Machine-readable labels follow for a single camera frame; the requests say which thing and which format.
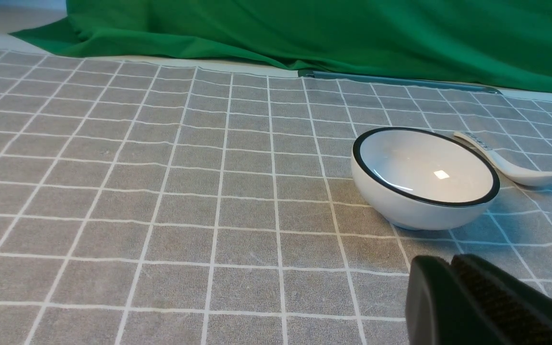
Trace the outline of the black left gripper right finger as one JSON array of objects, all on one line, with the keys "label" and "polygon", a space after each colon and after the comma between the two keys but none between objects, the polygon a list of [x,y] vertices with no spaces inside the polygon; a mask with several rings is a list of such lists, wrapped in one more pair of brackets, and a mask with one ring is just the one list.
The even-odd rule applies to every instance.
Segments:
[{"label": "black left gripper right finger", "polygon": [[552,345],[552,299],[473,254],[454,256],[450,266],[505,345]]}]

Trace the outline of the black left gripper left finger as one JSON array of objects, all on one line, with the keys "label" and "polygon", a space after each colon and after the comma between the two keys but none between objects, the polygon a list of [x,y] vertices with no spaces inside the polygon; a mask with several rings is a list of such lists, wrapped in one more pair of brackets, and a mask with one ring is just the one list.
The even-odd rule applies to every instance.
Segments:
[{"label": "black left gripper left finger", "polygon": [[416,256],[410,267],[405,321],[411,345],[508,345],[481,313],[445,260]]}]

